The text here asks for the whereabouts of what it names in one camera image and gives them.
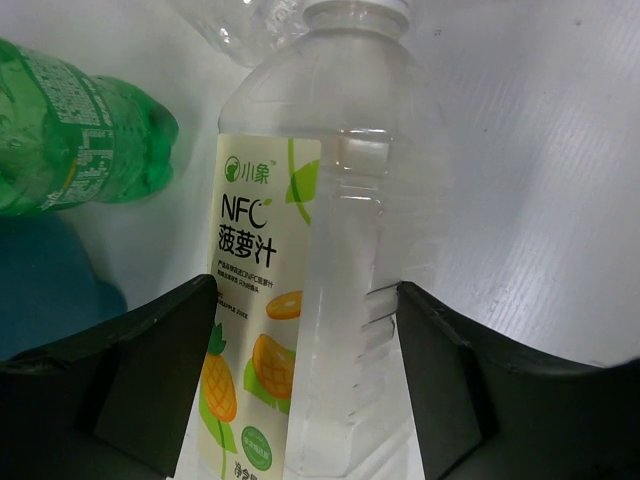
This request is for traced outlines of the green plastic bottle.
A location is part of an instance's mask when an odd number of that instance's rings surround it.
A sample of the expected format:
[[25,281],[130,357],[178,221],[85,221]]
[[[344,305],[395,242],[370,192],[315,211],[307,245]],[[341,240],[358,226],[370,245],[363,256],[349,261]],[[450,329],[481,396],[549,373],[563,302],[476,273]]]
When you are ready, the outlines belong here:
[[177,120],[122,80],[1,42],[1,213],[127,203],[172,180]]

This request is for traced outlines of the pineapple juice labelled bottle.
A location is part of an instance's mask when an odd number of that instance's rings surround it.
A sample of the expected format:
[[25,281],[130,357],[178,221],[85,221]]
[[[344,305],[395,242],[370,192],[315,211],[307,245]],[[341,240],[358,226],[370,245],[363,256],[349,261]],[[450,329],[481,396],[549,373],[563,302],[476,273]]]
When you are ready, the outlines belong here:
[[451,187],[407,1],[308,1],[218,120],[199,386],[203,477],[404,479],[398,287],[429,275]]

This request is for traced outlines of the clear bottle white cap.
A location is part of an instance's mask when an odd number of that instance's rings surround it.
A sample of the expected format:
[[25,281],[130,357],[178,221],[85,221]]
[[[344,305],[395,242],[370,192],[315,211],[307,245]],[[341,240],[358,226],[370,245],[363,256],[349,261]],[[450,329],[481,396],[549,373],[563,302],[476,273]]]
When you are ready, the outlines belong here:
[[307,31],[299,0],[177,0],[170,5],[209,45],[247,68]]

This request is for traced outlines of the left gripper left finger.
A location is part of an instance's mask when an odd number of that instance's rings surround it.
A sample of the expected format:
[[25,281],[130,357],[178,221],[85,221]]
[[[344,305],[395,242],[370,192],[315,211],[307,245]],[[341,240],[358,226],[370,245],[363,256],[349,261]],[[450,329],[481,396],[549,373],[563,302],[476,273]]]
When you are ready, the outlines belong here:
[[5,479],[167,479],[176,473],[214,325],[199,275],[1,365]]

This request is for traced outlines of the teal plastic bin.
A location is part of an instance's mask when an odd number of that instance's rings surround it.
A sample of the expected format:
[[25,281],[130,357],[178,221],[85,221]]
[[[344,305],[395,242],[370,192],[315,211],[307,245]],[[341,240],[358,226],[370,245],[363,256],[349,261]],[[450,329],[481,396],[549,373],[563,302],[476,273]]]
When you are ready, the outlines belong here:
[[125,297],[101,280],[56,215],[1,220],[1,359],[118,317]]

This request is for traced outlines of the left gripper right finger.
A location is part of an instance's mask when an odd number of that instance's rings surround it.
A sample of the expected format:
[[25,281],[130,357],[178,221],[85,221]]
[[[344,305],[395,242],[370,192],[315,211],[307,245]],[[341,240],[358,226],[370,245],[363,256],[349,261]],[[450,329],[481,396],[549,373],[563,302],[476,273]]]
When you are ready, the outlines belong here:
[[597,367],[519,343],[419,286],[397,329],[428,479],[635,479],[639,363]]

